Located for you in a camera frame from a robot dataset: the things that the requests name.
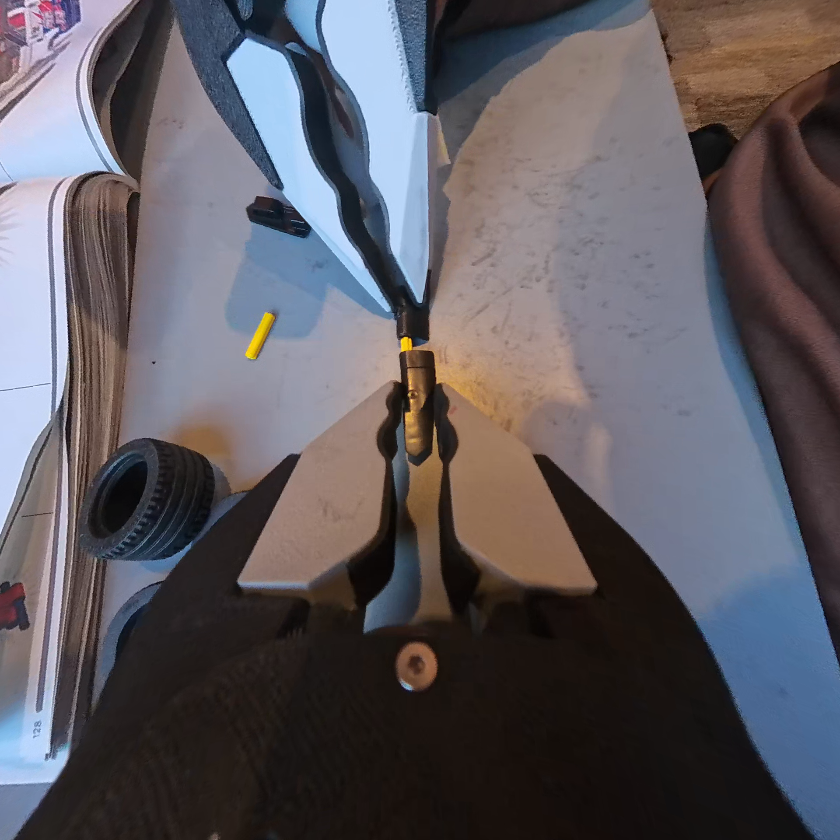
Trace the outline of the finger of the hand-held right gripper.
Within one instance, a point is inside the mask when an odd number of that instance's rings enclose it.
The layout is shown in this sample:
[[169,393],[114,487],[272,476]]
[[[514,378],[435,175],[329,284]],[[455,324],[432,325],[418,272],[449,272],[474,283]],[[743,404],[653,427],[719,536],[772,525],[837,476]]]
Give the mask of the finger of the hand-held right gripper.
[[227,69],[285,198],[375,303],[392,313],[395,288],[332,145],[325,90],[310,60],[297,49],[246,36]]
[[320,39],[361,118],[391,255],[423,304],[438,152],[438,117],[428,98],[427,2],[324,2]]

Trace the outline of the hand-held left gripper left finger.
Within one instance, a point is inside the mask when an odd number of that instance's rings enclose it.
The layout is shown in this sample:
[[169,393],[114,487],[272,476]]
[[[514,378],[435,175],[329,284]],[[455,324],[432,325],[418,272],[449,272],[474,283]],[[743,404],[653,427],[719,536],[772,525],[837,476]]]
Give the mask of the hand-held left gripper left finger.
[[394,566],[392,462],[401,385],[389,381],[305,447],[238,585],[311,604],[368,604]]

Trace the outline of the grey desk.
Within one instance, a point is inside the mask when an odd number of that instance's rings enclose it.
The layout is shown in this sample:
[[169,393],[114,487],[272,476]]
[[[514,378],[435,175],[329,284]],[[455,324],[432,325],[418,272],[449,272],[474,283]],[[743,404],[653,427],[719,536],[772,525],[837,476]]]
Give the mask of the grey desk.
[[[470,38],[442,82],[442,380],[658,564],[778,782],[838,838],[837,660],[654,14]],[[144,151],[119,441],[197,449],[249,488],[398,376],[394,327],[318,238],[249,224],[267,183],[175,25]]]

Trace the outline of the black rubber tyre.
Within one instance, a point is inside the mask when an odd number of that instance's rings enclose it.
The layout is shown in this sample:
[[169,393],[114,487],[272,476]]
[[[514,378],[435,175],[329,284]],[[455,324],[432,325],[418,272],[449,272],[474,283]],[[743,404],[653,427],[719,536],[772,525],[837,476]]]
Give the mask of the black rubber tyre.
[[161,583],[149,584],[132,594],[111,620],[101,650],[100,665],[104,675],[109,674],[114,667],[135,626],[148,609],[148,604],[161,588]]
[[207,522],[216,480],[193,449],[136,438],[101,466],[85,494],[77,545],[97,560],[163,560],[183,550]]
[[248,490],[244,490],[229,494],[225,498],[219,498],[218,500],[215,500],[213,505],[211,506],[210,512],[204,525],[202,525],[197,536],[194,538],[194,542],[197,542],[198,540],[202,539],[204,535],[207,534],[207,531],[211,529],[219,519],[225,516],[241,500],[247,497],[248,493]]

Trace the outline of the person's brown clothing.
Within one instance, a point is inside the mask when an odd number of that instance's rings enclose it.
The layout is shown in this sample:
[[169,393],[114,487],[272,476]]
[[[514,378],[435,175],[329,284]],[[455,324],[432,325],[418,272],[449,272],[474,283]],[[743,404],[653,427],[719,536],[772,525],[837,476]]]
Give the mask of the person's brown clothing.
[[839,66],[776,99],[710,189],[731,315],[839,649]]

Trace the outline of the black brick piece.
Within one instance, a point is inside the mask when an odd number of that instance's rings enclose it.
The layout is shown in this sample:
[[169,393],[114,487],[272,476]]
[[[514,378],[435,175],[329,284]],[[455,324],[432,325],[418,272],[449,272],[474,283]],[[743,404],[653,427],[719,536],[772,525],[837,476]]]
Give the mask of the black brick piece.
[[284,235],[307,238],[310,224],[290,204],[273,196],[256,196],[246,207],[250,223]]
[[403,428],[406,457],[420,466],[432,453],[434,443],[434,394],[436,365],[429,350],[400,352],[404,388]]

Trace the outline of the small black curved piece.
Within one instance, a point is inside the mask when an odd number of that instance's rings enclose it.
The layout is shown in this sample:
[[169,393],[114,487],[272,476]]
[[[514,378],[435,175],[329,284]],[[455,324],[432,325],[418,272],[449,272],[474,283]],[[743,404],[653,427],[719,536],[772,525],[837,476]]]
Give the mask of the small black curved piece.
[[405,287],[397,288],[395,296],[395,326],[399,341],[411,340],[413,345],[429,341],[429,309],[417,304]]

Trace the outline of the building instruction booklet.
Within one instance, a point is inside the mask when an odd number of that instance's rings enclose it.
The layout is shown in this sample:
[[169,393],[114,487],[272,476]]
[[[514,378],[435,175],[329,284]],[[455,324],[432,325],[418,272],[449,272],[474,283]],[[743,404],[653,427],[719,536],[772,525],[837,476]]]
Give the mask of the building instruction booklet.
[[52,782],[89,713],[140,174],[168,2],[2,2],[1,772]]

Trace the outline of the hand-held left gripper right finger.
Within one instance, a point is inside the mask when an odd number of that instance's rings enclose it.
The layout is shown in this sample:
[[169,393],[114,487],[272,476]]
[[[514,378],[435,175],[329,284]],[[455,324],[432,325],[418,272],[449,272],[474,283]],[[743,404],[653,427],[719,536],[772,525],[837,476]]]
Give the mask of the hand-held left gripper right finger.
[[597,583],[531,449],[452,386],[434,394],[440,560],[453,611]]

